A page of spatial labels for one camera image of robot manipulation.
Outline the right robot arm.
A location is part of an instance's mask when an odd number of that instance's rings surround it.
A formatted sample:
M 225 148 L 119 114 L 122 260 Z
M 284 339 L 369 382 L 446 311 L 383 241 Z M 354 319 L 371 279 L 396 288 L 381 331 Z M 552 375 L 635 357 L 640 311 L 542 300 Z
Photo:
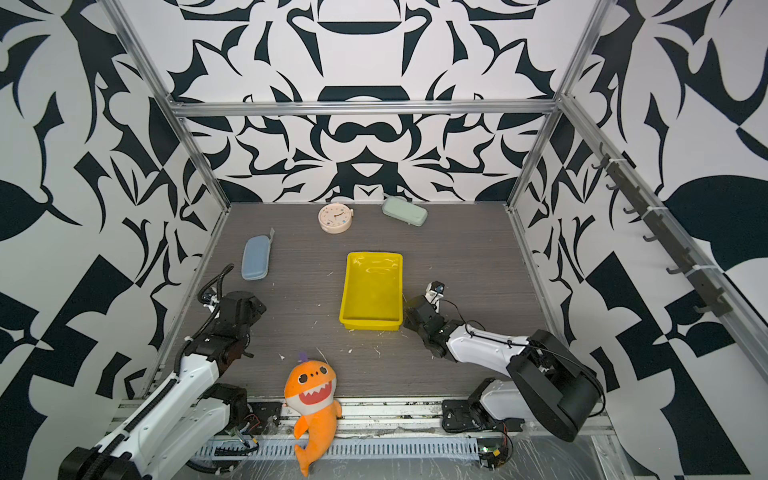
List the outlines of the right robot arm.
M 461 319 L 446 319 L 439 304 L 425 295 L 408 300 L 404 326 L 418 334 L 433 356 L 506 377 L 473 393 L 471 403 L 487 419 L 522 418 L 527 408 L 550 434 L 572 441 L 594 407 L 605 402 L 594 372 L 550 332 L 539 329 L 528 337 L 489 332 Z

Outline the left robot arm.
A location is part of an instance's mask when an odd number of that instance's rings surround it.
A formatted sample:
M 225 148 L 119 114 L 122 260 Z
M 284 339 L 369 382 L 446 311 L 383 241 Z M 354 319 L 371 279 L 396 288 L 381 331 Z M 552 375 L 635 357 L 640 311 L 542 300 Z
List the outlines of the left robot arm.
M 221 382 L 265 313 L 253 294 L 202 294 L 209 320 L 185 341 L 173 370 L 115 430 L 62 461 L 61 479 L 169 479 L 213 436 L 242 430 L 251 413 L 245 389 Z

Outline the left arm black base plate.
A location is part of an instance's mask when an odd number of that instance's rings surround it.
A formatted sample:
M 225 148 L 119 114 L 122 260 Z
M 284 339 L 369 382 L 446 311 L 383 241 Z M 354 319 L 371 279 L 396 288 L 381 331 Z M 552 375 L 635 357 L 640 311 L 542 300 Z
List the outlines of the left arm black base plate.
M 280 425 L 283 403 L 280 401 L 249 402 L 236 429 L 246 436 L 274 432 Z

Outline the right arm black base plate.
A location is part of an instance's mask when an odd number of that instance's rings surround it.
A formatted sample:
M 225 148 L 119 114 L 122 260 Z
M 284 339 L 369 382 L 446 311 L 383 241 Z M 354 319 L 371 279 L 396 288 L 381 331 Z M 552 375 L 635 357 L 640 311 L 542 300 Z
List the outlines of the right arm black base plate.
M 491 417 L 479 402 L 469 400 L 443 400 L 441 428 L 452 434 L 484 431 L 520 432 L 525 420 L 510 417 L 497 420 Z

